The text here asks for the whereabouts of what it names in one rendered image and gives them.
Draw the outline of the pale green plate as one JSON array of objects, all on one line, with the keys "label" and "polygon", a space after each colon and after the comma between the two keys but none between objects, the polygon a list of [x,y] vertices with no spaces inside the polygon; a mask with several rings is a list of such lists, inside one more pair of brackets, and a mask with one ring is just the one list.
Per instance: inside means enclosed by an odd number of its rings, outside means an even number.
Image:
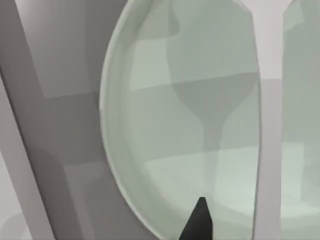
[{"label": "pale green plate", "polygon": [[211,240],[252,240],[260,144],[253,16],[242,0],[127,0],[99,93],[107,162],[156,240],[199,198]]},{"label": "pale green plate", "polygon": [[320,240],[320,0],[283,22],[281,240]]}]

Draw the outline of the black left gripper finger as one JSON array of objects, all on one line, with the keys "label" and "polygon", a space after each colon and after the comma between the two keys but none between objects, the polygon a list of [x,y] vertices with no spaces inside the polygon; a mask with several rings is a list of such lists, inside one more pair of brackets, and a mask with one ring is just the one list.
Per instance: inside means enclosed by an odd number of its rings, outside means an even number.
[{"label": "black left gripper finger", "polygon": [[178,240],[213,240],[213,220],[204,196],[198,199]]}]

